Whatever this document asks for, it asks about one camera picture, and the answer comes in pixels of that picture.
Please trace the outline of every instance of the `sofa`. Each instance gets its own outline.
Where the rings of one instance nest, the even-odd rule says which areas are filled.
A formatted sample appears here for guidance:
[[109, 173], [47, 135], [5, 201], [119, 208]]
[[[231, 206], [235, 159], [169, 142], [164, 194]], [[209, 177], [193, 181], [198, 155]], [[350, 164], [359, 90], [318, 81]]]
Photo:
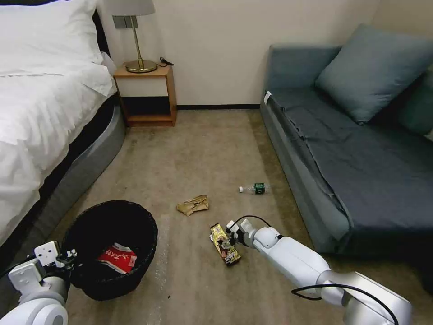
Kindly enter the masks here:
[[359, 125], [315, 87], [340, 49], [272, 45], [264, 124], [316, 251], [413, 255], [433, 244], [433, 142], [394, 115], [433, 103], [433, 73]]

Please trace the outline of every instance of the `table lamp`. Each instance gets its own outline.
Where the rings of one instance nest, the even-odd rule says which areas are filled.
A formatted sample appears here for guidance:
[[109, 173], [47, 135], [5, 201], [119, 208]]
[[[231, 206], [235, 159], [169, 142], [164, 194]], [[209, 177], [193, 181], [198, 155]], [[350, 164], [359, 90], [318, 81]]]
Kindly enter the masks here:
[[135, 46], [137, 48], [138, 59], [127, 62], [126, 70], [133, 73], [150, 72], [157, 69], [157, 64], [153, 61], [143, 60], [138, 44], [137, 32], [135, 30], [133, 16], [145, 16], [155, 12], [152, 0], [105, 0], [108, 13], [116, 16], [129, 16], [134, 32]]

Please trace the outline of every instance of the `baseboard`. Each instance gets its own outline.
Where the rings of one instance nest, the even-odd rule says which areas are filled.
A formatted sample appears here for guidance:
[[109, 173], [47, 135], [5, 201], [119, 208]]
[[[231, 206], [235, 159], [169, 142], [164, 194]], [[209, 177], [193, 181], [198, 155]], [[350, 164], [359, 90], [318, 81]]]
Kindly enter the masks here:
[[218, 110], [218, 109], [259, 109], [260, 104], [235, 104], [235, 105], [178, 105], [178, 111], [186, 110]]

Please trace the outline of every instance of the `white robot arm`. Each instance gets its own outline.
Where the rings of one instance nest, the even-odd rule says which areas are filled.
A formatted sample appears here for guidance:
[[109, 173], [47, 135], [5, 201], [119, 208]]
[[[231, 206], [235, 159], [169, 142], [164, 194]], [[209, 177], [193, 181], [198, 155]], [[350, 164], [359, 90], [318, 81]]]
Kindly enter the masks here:
[[[64, 307], [69, 283], [60, 274], [67, 273], [72, 264], [59, 262], [57, 243], [51, 241], [35, 248], [35, 258], [14, 267], [9, 280], [21, 293], [19, 305], [6, 314], [0, 325], [67, 325], [68, 313]], [[76, 257], [68, 251], [63, 261], [69, 263]], [[45, 267], [54, 270], [46, 274]]]
[[338, 274], [315, 251], [272, 227], [255, 229], [248, 219], [233, 221], [227, 232], [235, 241], [257, 249], [299, 289], [292, 292], [310, 299], [346, 307], [346, 325], [409, 325], [409, 301], [357, 272]]

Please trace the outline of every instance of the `brown paper wrapper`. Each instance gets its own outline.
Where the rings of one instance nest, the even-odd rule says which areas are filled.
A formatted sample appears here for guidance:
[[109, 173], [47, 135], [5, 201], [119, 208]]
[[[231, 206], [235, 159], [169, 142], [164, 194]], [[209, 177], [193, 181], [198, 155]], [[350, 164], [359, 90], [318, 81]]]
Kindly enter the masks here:
[[209, 209], [209, 200], [207, 199], [207, 195], [199, 195], [184, 203], [179, 203], [176, 209], [189, 216], [196, 211]]

